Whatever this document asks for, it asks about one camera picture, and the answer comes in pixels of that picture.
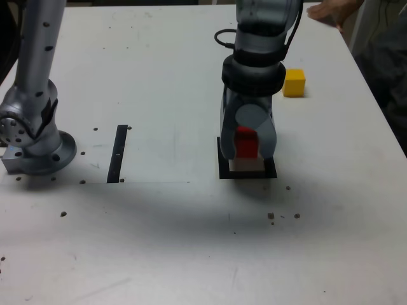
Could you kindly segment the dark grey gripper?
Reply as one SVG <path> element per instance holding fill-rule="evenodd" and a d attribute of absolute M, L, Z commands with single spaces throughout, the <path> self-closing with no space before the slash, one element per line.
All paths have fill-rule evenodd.
<path fill-rule="evenodd" d="M 234 136 L 237 123 L 257 133 L 259 153 L 264 159 L 273 157 L 277 135 L 269 112 L 272 112 L 271 95 L 253 97 L 241 93 L 235 94 L 229 88 L 224 88 L 219 138 L 221 152 L 225 159 L 235 158 Z"/>

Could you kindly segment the person's hand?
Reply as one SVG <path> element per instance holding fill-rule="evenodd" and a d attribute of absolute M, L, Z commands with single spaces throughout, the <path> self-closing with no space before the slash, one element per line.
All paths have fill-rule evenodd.
<path fill-rule="evenodd" d="M 311 6 L 307 9 L 307 15 L 313 20 L 322 21 L 327 17 L 332 17 L 335 27 L 342 32 L 343 24 L 346 19 L 358 9 L 357 1 L 350 0 L 332 0 L 322 1 L 318 5 Z"/>

